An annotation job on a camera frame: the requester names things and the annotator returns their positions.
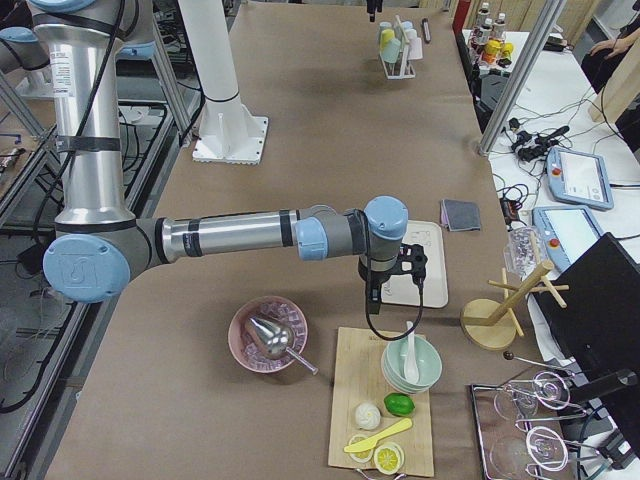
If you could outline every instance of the marker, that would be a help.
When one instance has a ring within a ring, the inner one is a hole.
[[[431,42],[431,32],[429,31],[429,22],[426,18],[422,19],[422,38],[424,38],[424,43]]]

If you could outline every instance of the yellow knife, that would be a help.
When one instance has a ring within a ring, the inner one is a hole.
[[[376,444],[383,438],[387,438],[391,435],[395,435],[396,433],[409,430],[412,426],[413,422],[410,418],[403,418],[399,422],[396,422],[390,427],[385,428],[381,432],[378,432],[375,435],[371,435],[369,438],[365,438],[364,440],[360,440],[359,442],[347,445],[346,447],[344,447],[344,451],[345,453],[366,452],[367,450],[371,450],[372,448],[374,448]]]

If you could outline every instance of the wooden cutting board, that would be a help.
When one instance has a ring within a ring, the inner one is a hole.
[[[385,335],[398,335],[383,332]],[[381,359],[387,342],[370,330],[341,327],[338,329],[335,383],[331,408],[329,465],[343,468],[375,468],[373,460],[357,463],[343,452],[356,433],[373,435],[399,420],[384,408],[384,397],[393,392],[382,376]],[[431,439],[431,408],[429,392],[411,396],[416,406],[413,427],[389,437],[405,451],[405,463],[400,472],[420,477],[433,477],[433,444]],[[370,432],[356,427],[354,412],[365,401],[375,404],[382,414],[380,426]]]

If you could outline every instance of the green lime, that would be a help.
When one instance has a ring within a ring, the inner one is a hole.
[[[407,417],[416,408],[413,400],[404,393],[390,393],[384,397],[384,406],[391,415],[396,417]]]

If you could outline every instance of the label on robot arm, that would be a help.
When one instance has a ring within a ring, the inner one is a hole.
[[[51,60],[53,96],[56,98],[75,97],[76,86],[71,55],[67,52],[51,52],[49,58]]]

